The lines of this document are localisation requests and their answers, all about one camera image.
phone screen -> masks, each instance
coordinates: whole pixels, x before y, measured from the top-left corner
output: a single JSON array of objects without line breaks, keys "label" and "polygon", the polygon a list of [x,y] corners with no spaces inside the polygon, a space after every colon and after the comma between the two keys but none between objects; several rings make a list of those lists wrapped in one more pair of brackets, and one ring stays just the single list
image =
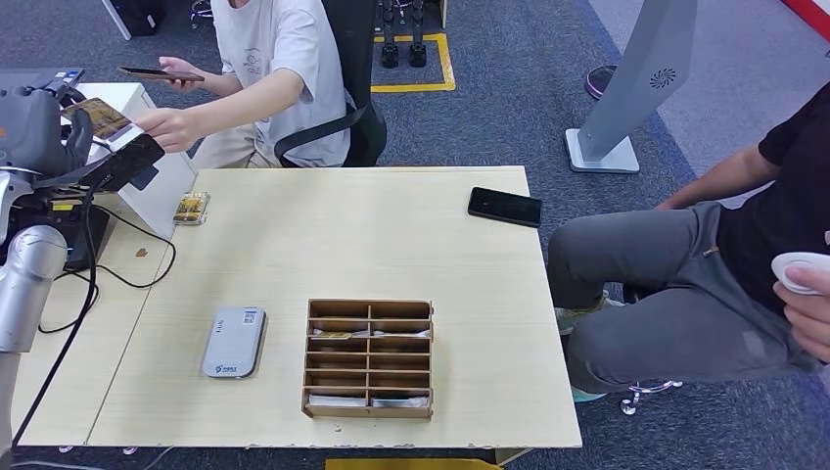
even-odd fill
[{"label": "phone screen", "polygon": [[147,74],[147,75],[170,76],[170,74],[167,73],[164,70],[134,69],[134,68],[129,68],[129,67],[122,67],[121,69],[123,71],[129,71],[130,73],[144,73],[144,74]]},{"label": "phone screen", "polygon": [[467,212],[470,215],[538,228],[541,224],[542,202],[518,194],[473,188]]},{"label": "phone screen", "polygon": [[135,76],[138,78],[149,78],[149,79],[157,79],[157,80],[191,80],[191,81],[204,81],[205,78],[201,75],[196,75],[195,73],[189,73],[187,71],[175,71],[175,72],[166,72],[164,70],[155,70],[155,69],[135,69],[133,67],[119,67],[118,68],[123,73],[126,73],[130,76]]}]

red stripe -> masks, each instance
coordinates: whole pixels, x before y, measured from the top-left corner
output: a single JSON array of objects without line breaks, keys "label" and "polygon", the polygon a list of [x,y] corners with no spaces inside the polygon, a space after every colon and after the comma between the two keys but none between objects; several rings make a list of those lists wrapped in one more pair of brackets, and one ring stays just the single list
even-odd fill
[{"label": "red stripe", "polygon": [[798,16],[830,41],[830,15],[812,0],[783,0]]}]

beige shorts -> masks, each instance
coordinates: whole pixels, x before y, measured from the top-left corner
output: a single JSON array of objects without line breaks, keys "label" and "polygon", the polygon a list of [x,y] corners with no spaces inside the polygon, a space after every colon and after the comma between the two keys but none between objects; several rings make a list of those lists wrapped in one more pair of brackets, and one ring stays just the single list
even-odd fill
[{"label": "beige shorts", "polygon": [[273,149],[256,137],[253,124],[233,127],[205,137],[193,158],[196,169],[281,168]]}]

light wood tabletop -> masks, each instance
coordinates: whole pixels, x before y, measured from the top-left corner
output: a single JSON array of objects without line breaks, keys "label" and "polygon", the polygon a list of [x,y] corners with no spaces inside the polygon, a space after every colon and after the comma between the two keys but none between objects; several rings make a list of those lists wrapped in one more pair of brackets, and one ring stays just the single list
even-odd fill
[{"label": "light wood tabletop", "polygon": [[[200,173],[207,222],[144,305],[92,446],[578,447],[536,230],[466,214],[483,186],[527,194],[522,167]],[[309,299],[433,303],[431,420],[300,411]],[[253,376],[201,372],[221,306],[260,306]]]},{"label": "light wood tabletop", "polygon": [[[134,213],[118,209],[113,196],[96,198],[96,204],[117,210],[140,223]],[[114,223],[99,263],[134,283],[149,283],[157,275],[167,245],[123,224]],[[147,253],[136,257],[139,250]],[[72,343],[43,402],[23,435],[25,446],[80,446],[86,443],[104,396],[115,375],[121,354],[149,290],[133,289],[98,271],[99,301]],[[55,281],[43,310],[41,324],[50,330],[74,321],[86,296],[87,283],[73,276]],[[12,423],[17,431],[40,386],[69,335],[38,333],[31,352],[22,354]]]}]

knee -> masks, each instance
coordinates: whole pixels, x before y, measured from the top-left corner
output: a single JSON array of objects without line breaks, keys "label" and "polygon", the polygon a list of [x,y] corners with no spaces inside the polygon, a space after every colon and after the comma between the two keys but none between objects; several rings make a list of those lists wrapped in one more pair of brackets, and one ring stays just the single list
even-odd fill
[{"label": "knee", "polygon": [[614,326],[604,321],[601,313],[583,318],[568,342],[572,382],[589,393],[624,390],[630,382],[624,377],[625,363],[630,360],[624,347],[625,338],[614,334]]},{"label": "knee", "polygon": [[589,230],[589,217],[580,217],[569,220],[560,225],[550,236],[548,255],[560,258],[563,254],[573,253],[586,238]]}]

